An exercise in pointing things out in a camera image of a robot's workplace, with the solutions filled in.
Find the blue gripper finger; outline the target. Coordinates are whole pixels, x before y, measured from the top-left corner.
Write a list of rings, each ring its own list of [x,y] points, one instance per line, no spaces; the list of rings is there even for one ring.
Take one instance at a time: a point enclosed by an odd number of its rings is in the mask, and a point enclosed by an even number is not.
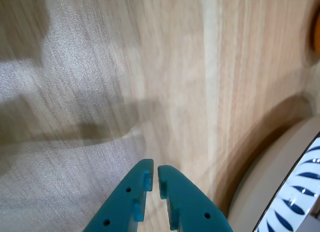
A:
[[[183,173],[170,165],[157,171],[171,231],[232,231],[224,214]]]
[[[147,192],[153,189],[154,161],[140,160],[103,203],[84,231],[137,231]]]

